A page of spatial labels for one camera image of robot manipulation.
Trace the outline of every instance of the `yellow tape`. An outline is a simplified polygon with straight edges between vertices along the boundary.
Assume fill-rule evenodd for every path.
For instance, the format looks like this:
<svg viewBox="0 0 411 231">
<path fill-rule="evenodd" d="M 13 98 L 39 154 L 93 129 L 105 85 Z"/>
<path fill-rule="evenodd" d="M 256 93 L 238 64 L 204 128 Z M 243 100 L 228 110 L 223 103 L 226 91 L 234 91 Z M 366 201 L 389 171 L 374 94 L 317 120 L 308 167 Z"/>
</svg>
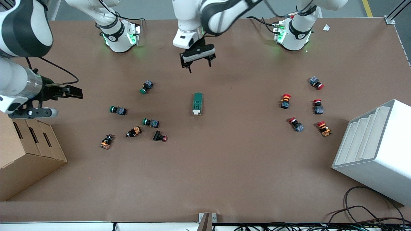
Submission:
<svg viewBox="0 0 411 231">
<path fill-rule="evenodd" d="M 372 12 L 368 4 L 368 0 L 363 0 L 363 5 L 365 8 L 365 12 L 367 13 L 367 17 L 372 17 Z"/>
</svg>

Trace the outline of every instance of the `brown table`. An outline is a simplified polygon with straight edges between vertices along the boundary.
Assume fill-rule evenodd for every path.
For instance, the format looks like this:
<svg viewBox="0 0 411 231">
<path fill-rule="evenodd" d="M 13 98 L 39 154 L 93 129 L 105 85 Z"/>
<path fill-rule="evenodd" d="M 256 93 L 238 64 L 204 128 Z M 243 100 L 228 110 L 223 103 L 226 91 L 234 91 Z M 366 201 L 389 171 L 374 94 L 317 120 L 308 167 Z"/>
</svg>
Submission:
<svg viewBox="0 0 411 231">
<path fill-rule="evenodd" d="M 321 18 L 297 52 L 275 45 L 254 23 L 241 19 L 208 38 L 217 59 L 212 68 L 194 62 L 189 74 L 172 45 L 175 21 L 147 21 L 145 46 L 122 54 L 104 45 L 94 22 L 51 22 L 55 40 L 46 58 L 79 76 L 84 93 L 83 100 L 44 104 L 60 111 L 44 121 L 68 164 L 0 203 L 0 220 L 189 222 L 205 211 L 220 222 L 328 220 L 343 208 L 345 191 L 359 185 L 331 169 L 348 121 L 393 98 L 411 104 L 410 67 L 394 26 L 382 18 Z M 71 80 L 38 59 L 32 65 L 55 81 Z M 314 75 L 325 84 L 321 91 L 307 81 Z M 155 86 L 141 95 L 147 79 Z M 191 115 L 194 92 L 204 94 L 201 117 Z M 284 93 L 291 94 L 288 110 L 279 108 Z M 316 98 L 323 115 L 312 112 Z M 112 105 L 128 115 L 109 113 Z M 293 116 L 303 132 L 287 122 Z M 159 120 L 169 140 L 154 142 L 156 129 L 147 127 L 125 138 L 143 118 Z M 333 135 L 320 135 L 314 123 L 322 120 Z M 99 147 L 106 134 L 116 135 L 110 150 Z M 361 189 L 349 204 L 399 216 Z M 410 207 L 401 211 L 411 218 Z"/>
</svg>

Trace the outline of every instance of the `metal bracket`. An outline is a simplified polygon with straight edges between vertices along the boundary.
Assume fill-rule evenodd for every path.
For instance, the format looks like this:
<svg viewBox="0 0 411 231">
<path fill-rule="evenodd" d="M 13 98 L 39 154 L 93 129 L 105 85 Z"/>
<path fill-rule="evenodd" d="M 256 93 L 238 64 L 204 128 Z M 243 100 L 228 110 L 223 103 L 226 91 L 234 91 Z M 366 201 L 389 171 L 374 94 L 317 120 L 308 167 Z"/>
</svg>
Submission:
<svg viewBox="0 0 411 231">
<path fill-rule="evenodd" d="M 201 219 L 203 218 L 204 214 L 206 213 L 199 213 L 199 222 L 201 222 Z M 217 223 L 217 213 L 208 213 L 211 215 L 212 222 Z"/>
<path fill-rule="evenodd" d="M 393 19 L 392 21 L 389 21 L 386 15 L 384 15 L 384 20 L 387 25 L 395 24 L 395 20 Z"/>
</svg>

